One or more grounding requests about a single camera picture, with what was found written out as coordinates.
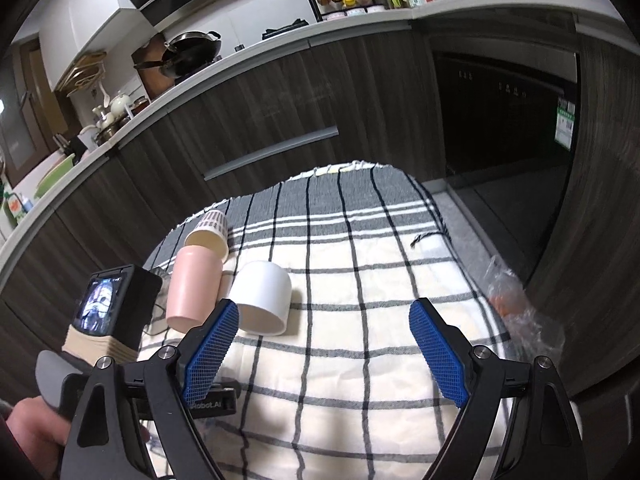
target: metal pot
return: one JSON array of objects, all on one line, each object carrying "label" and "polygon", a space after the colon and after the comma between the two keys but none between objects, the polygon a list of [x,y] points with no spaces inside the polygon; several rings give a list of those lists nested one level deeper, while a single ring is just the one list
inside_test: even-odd
[{"label": "metal pot", "polygon": [[185,76],[207,64],[220,53],[222,42],[217,32],[185,32],[164,46],[158,61],[144,61],[134,65],[136,70],[160,68],[160,73],[172,79]]}]

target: blue gripper pad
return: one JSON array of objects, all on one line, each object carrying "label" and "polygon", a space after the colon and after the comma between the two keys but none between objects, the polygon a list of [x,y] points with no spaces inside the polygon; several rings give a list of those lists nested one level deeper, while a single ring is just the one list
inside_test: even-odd
[{"label": "blue gripper pad", "polygon": [[409,328],[442,395],[462,408],[469,398],[464,367],[420,301],[414,301],[409,308]]},{"label": "blue gripper pad", "polygon": [[204,399],[209,393],[220,365],[238,333],[238,322],[238,307],[233,301],[229,301],[185,368],[182,400],[187,406]]}]

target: white cup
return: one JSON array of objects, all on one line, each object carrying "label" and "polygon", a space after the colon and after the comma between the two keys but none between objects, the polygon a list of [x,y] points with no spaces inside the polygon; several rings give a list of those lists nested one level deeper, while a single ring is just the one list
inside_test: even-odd
[{"label": "white cup", "polygon": [[214,251],[224,263],[229,256],[229,245],[226,241],[228,224],[222,211],[212,209],[204,213],[195,229],[184,240],[188,245],[200,245]]},{"label": "white cup", "polygon": [[280,335],[287,329],[291,279],[273,262],[250,262],[229,292],[240,312],[240,328],[257,335]]}]

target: display screen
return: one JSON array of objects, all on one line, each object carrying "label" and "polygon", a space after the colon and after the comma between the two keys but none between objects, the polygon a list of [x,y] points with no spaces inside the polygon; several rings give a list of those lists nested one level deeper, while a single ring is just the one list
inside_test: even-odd
[{"label": "display screen", "polygon": [[74,326],[90,335],[107,335],[122,276],[91,280]]}]

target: screw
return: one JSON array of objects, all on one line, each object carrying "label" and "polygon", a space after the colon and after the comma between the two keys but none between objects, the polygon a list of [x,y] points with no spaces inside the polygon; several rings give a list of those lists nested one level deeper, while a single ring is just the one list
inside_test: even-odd
[{"label": "screw", "polygon": [[474,347],[474,354],[478,359],[487,359],[492,352],[486,346],[478,345]]},{"label": "screw", "polygon": [[113,358],[109,357],[108,355],[105,355],[104,357],[101,357],[100,359],[98,359],[95,362],[95,365],[97,368],[100,368],[100,370],[104,370],[105,368],[109,368],[112,363],[113,363]]},{"label": "screw", "polygon": [[538,358],[538,366],[540,366],[541,368],[551,368],[554,364],[551,362],[551,359],[549,359],[546,355],[541,355]]},{"label": "screw", "polygon": [[158,350],[158,357],[161,359],[170,359],[175,355],[175,346],[167,345]]}]

